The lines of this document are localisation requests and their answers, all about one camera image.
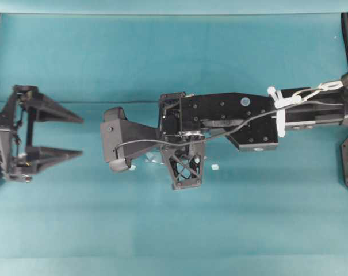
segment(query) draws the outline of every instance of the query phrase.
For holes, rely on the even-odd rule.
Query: teal table surface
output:
[[[348,0],[0,0],[1,13],[291,14],[348,12]]]
[[[113,101],[265,95],[270,85],[339,78],[347,71],[340,14],[13,14],[0,23],[0,107],[13,84],[33,84],[85,119],[39,123],[33,142],[82,157],[31,183],[0,183],[0,275],[348,276],[339,152],[347,127],[290,131],[268,152],[214,140],[201,188],[182,191],[146,156],[111,173],[100,137],[112,106],[157,125],[156,103]]]

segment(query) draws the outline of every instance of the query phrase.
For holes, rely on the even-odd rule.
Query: white cable tie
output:
[[[275,108],[284,108],[288,105],[300,104],[302,102],[302,98],[299,95],[292,96],[289,98],[281,98],[275,102]]]

